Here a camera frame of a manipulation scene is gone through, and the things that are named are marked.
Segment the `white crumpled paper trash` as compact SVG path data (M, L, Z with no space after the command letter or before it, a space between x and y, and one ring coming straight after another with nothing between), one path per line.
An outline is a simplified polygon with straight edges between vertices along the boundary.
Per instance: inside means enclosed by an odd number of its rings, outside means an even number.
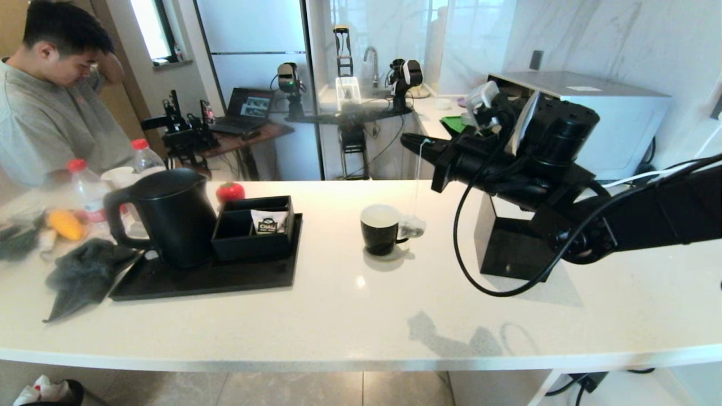
M31 385L25 385L12 406L28 406L31 403L73 404L75 396L67 380L50 380L41 375Z

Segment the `black tea organizer box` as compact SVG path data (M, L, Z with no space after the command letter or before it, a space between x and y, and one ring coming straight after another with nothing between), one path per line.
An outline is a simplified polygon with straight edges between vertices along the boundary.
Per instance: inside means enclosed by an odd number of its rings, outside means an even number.
M288 211L286 233L256 235L250 210ZM295 227L291 196L226 201L221 206L211 243L222 261L287 257L292 252Z

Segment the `black mug white inside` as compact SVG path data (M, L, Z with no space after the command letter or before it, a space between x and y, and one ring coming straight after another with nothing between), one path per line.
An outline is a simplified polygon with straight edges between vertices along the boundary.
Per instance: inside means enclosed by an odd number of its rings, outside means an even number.
M359 214L364 249L373 256L386 256L394 247L407 242L410 237L400 237L399 226L402 214L390 205L366 206Z

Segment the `clear water bottle red cap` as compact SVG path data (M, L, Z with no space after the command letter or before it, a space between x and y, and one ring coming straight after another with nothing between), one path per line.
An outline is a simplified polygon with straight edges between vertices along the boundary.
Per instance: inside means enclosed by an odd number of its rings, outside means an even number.
M74 159L67 162L72 182L79 198L85 218L90 223L106 223L107 211L105 209L105 196L110 188L98 174L93 172L83 159Z
M130 144L135 151L133 167L139 176L166 170L163 159L150 148L146 139L134 139Z

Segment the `black trash bin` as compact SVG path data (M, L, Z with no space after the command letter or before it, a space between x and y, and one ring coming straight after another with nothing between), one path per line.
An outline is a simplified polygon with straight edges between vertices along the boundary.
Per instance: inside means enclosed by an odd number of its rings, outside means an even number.
M77 395L77 393L72 389L71 385L70 388L72 390L73 395L75 396L75 401L73 404L61 404L61 403L31 403L28 404L28 406L81 406L82 404L82 396Z

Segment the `black teleoperation rig stand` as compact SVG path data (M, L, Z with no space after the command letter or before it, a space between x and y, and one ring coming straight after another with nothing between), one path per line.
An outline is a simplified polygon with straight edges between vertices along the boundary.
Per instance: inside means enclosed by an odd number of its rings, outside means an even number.
M335 25L333 34L336 43L336 72L337 77L354 76L354 62L351 54L350 28L346 25ZM359 82L361 98L363 90ZM393 117L405 117L412 112L408 107L404 111L392 111L390 92L382 92L369 88L369 95L372 99L384 99L389 102L386 108L372 108L360 101L359 104L347 104L341 112L333 114L305 115L298 119L286 117L288 122L314 123L318 125L333 125L338 129L340 137L341 170L343 180L369 179L369 165L371 160L368 157L366 142L366 124L374 123L381 119Z

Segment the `green and black tray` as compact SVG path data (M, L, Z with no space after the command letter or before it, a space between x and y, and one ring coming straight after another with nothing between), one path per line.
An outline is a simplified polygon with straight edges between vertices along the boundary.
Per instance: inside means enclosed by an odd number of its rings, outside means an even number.
M459 136L468 126L462 116L446 116L440 119L440 123L451 138Z

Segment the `red tomato shaped toy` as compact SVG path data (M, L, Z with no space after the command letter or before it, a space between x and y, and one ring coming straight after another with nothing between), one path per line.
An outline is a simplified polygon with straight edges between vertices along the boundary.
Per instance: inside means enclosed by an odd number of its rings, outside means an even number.
M244 200L246 193L245 188L236 182L222 183L215 191L215 196L219 203L226 201Z

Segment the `brown wooden desk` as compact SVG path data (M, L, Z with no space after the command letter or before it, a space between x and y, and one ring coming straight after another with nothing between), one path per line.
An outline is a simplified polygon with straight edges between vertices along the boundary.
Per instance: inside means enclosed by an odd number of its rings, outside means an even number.
M226 153L234 153L240 157L240 162L243 165L243 177L251 180L251 182L257 182L259 172L251 147L293 132L292 127L273 121L245 136L214 131L213 135L215 140L218 141L218 146L201 152L200 156L208 160Z

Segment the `white translucent basket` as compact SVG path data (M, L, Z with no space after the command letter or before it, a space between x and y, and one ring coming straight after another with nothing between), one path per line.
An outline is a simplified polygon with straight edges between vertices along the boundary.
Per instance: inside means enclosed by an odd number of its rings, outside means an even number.
M336 77L335 92L338 112L347 104L359 104L361 101L358 78L354 76Z

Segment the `silver microwave oven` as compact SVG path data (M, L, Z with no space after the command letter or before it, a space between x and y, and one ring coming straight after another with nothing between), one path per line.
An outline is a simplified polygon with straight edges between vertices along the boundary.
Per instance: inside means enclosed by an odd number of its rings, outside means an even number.
M500 90L583 105L600 117L576 160L598 180L634 175L670 108L670 95L568 71L489 74Z

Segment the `black rectangular serving tray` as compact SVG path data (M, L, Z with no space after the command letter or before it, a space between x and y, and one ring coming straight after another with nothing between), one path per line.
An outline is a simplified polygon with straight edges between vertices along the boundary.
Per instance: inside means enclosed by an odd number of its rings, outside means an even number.
M296 264L302 214L294 216L291 255L231 262L213 261L187 270L174 269L160 259L140 257L113 287L116 302L186 297L192 295L290 288Z

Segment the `dark grey cloth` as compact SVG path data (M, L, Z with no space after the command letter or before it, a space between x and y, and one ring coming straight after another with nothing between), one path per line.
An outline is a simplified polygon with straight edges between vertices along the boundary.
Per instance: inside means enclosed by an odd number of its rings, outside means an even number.
M87 305L101 303L118 275L142 253L115 242L93 237L55 260L45 285L56 293L50 315L43 323L59 321Z

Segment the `person in grey shirt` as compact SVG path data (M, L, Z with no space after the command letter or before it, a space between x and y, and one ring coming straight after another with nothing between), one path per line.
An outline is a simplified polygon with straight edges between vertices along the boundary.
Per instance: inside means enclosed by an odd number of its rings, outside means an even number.
M124 80L110 34L74 3L29 3L23 40L0 60L0 167L22 187L70 182L81 159L96 173L130 165L131 141L100 97Z

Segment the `black laptop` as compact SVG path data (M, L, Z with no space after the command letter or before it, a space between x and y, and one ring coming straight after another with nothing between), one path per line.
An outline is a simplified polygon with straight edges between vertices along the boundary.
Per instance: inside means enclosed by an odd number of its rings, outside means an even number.
M217 118L209 129L235 136L247 136L269 123L269 111L274 100L270 90L236 87L224 117Z

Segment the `white tea bag packet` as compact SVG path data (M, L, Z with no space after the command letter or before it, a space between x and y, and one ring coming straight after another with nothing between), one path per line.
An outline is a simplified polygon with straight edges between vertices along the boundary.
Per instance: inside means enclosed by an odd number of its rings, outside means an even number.
M256 235L286 233L288 211L250 210Z

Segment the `window with dark frame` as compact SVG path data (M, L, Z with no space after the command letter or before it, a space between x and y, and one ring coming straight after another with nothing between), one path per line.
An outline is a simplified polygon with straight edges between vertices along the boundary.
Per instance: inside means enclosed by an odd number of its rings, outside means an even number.
M164 0L130 0L141 35L155 67L178 63L178 51Z

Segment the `translucent white plastic cup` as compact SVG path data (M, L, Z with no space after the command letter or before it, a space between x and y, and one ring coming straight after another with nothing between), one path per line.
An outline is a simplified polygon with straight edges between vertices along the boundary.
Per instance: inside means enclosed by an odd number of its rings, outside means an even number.
M104 172L100 178L110 187L110 190L115 191L133 185L139 180L139 175L133 167L122 166Z

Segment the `chrome kitchen faucet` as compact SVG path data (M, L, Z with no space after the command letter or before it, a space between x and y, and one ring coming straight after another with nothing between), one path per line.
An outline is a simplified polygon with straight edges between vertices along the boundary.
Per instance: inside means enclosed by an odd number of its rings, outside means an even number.
M380 85L380 73L379 73L379 62L378 52L373 46L367 46L364 49L363 55L363 72L366 77L366 84L372 90L379 90Z

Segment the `white refrigerator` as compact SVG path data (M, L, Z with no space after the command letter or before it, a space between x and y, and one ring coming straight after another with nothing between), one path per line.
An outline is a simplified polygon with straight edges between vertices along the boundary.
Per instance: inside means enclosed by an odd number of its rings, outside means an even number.
M237 87L278 89L278 66L294 63L305 87L305 116L315 114L314 75L302 0L195 0L218 90L224 106ZM318 126L291 123L294 131L273 143L276 167L262 174L281 180L322 180Z

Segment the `black electric kettle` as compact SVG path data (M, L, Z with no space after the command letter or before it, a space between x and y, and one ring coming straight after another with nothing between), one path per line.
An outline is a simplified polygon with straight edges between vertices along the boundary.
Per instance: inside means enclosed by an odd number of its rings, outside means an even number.
M165 264L189 269L214 257L211 242L217 215L206 194L207 178L191 169L152 173L103 198L111 236L119 246L153 250ZM129 237L120 208L135 208L147 239Z

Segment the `grey power adapter brick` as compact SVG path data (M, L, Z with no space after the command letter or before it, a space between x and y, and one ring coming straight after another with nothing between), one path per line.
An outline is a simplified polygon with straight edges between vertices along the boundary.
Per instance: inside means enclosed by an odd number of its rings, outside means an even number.
M585 390L588 393L592 393L598 386L600 385L601 381L606 378L606 376L609 374L609 372L593 372L593 373L571 373L568 374L568 376L571 378L571 381L575 383L575 385L581 385L584 386Z

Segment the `black tissue box white lid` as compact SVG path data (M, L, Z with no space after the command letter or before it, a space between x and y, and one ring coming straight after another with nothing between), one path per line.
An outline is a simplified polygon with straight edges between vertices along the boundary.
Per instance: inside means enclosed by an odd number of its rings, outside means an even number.
M482 195L473 234L479 274L530 281L556 252L532 231L530 213L506 210L503 203Z

